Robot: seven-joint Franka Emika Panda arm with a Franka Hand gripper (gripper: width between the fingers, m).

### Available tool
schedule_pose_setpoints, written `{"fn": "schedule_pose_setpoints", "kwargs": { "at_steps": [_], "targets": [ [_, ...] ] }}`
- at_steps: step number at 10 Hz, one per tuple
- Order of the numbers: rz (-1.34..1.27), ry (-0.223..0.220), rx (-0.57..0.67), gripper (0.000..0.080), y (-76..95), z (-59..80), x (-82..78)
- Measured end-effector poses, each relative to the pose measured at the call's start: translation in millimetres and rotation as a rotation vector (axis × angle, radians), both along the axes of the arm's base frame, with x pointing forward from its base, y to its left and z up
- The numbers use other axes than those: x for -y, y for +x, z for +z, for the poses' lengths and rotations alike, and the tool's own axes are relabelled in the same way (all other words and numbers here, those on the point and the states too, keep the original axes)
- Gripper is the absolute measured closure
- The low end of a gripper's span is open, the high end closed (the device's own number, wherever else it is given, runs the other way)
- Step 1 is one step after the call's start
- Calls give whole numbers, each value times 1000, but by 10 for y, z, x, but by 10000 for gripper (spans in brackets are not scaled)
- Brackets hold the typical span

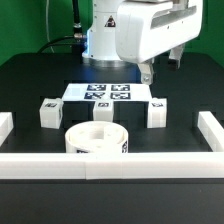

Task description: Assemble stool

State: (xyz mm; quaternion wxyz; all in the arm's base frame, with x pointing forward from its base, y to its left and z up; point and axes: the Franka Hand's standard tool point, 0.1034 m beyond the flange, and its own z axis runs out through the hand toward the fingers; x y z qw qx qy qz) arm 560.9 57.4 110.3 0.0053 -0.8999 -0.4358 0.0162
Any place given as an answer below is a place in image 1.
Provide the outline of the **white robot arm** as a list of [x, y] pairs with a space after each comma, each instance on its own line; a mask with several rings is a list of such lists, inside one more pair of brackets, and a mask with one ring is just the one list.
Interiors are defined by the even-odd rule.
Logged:
[[153, 83], [154, 58], [164, 52], [175, 66], [185, 44], [201, 30], [203, 0], [93, 0], [86, 63], [101, 67], [136, 64], [141, 82]]

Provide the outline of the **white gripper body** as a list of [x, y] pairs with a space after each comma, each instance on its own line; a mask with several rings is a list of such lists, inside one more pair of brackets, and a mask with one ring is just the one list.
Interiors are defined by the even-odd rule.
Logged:
[[117, 11], [115, 45], [127, 62], [143, 63], [197, 37], [203, 0], [162, 2], [123, 1]]

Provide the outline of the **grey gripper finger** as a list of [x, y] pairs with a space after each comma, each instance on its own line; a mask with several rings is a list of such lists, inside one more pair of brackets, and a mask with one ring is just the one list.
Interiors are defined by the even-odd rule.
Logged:
[[154, 69], [153, 69], [154, 60], [150, 59], [138, 65], [138, 68], [141, 73], [141, 82], [143, 84], [152, 84]]
[[181, 58], [184, 52], [185, 45], [178, 45], [170, 50], [168, 64], [173, 69], [178, 69], [180, 67]]

